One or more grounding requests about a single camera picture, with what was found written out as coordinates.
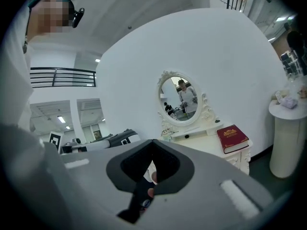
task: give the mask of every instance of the floor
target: floor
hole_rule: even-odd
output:
[[[269,168],[271,153],[249,163],[249,175],[261,183],[271,193],[274,199],[277,199],[283,193],[292,190],[294,176],[286,179],[275,177]]]

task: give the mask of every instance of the ceiling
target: ceiling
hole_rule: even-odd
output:
[[[293,14],[294,13],[281,0],[272,0],[271,3],[265,1],[259,17],[254,23],[268,39],[277,38],[285,31],[283,25],[286,22],[277,22],[277,18],[289,17]]]
[[[136,28],[159,17],[196,8],[195,0],[73,0],[75,8],[85,8],[85,14],[75,29],[36,39],[38,43],[60,44],[75,48],[75,68],[95,70],[102,54],[114,43]],[[227,0],[210,0],[211,8],[225,8]],[[282,30],[274,18],[285,14],[277,0],[263,3],[254,23],[271,38]]]
[[[97,124],[103,119],[103,113],[99,99],[78,100],[78,113],[82,127]],[[71,108],[69,101],[31,104],[31,121],[37,135],[49,134],[51,131],[68,131],[66,126],[73,130]],[[59,121],[62,116],[65,123]]]

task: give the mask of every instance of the white column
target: white column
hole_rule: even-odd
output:
[[[70,104],[71,104],[71,120],[72,120],[73,129],[75,130],[76,138],[79,138],[81,143],[85,144],[86,138],[79,119],[77,100],[70,100]]]
[[[90,129],[91,129],[93,139],[96,140],[95,135],[94,135],[94,131],[93,131],[93,127],[91,125],[90,125]]]

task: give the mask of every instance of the ornate mirror frame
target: ornate mirror frame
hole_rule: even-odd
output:
[[[186,121],[178,121],[171,118],[166,111],[163,109],[160,100],[161,88],[166,80],[171,77],[181,77],[186,79],[194,88],[198,97],[198,106],[194,116]],[[172,128],[176,130],[189,130],[194,128],[210,129],[211,127],[217,126],[215,121],[219,119],[212,108],[207,103],[206,94],[202,93],[198,85],[188,76],[177,71],[164,71],[159,78],[157,89],[156,89],[156,99],[158,104],[158,114],[162,119],[162,128]]]

